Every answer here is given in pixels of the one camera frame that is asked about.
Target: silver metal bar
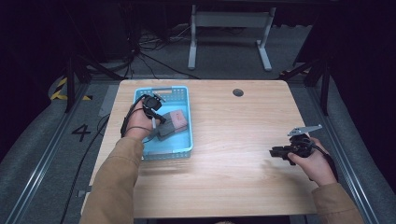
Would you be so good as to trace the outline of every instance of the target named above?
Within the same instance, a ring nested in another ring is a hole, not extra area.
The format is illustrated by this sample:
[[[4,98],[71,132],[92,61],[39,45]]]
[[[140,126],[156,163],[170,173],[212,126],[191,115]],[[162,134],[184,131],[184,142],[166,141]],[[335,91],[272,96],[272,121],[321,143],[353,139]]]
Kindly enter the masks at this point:
[[[78,108],[78,104],[80,103],[82,97],[86,93],[88,89],[88,84],[81,84],[78,88],[76,94],[76,101],[72,108],[70,109],[69,113],[64,114],[61,118],[58,128],[56,129],[54,135],[52,136],[49,144],[44,151],[43,155],[41,156],[40,161],[38,162],[37,166],[33,170],[23,192],[21,193],[20,198],[14,205],[11,213],[9,214],[6,223],[20,223],[24,214],[26,213],[30,202],[33,200],[35,193],[38,190],[38,187],[41,184],[46,172],[48,171],[50,164],[55,157],[58,149],[59,144],[64,135],[64,130],[66,129],[67,125],[70,122],[70,119],[73,118],[76,109]]]
[[[361,215],[364,219],[364,223],[379,223],[378,219],[375,215],[373,207],[368,201],[366,194],[364,193],[363,187],[361,186],[361,182],[359,181],[356,173],[349,162],[347,154],[332,126],[332,122],[329,117],[325,117],[321,111],[320,101],[318,93],[314,88],[307,88],[308,94],[311,100],[314,102],[315,110],[318,113],[319,118],[321,119],[321,123],[323,124],[327,134],[329,135],[332,141],[332,155],[338,161],[340,165],[341,171],[343,172],[346,182],[352,192],[352,196],[355,199],[355,202],[361,211]]]

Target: blue tray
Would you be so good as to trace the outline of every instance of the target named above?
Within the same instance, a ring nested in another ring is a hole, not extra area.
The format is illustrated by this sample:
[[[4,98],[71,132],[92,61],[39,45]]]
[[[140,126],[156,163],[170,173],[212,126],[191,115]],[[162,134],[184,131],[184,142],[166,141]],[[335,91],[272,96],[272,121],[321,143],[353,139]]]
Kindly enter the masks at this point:
[[[164,101],[163,106],[156,111],[163,115],[173,110],[181,109],[187,122],[187,130],[160,141],[157,137],[145,143],[143,150],[143,160],[169,160],[178,158],[188,158],[192,150],[192,129],[191,129],[191,113],[189,89],[186,86],[172,86],[160,88],[139,88],[134,92],[134,101],[143,94],[152,95],[156,93],[160,95]]]

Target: beige jacket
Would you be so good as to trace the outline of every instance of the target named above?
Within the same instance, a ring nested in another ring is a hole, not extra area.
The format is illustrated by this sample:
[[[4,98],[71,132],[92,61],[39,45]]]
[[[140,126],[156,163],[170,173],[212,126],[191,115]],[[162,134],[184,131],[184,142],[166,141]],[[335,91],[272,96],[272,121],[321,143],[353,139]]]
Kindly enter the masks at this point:
[[[134,184],[142,152],[140,141],[121,138],[96,174],[81,224],[134,223]],[[363,223],[340,184],[323,186],[312,193],[321,223]]]

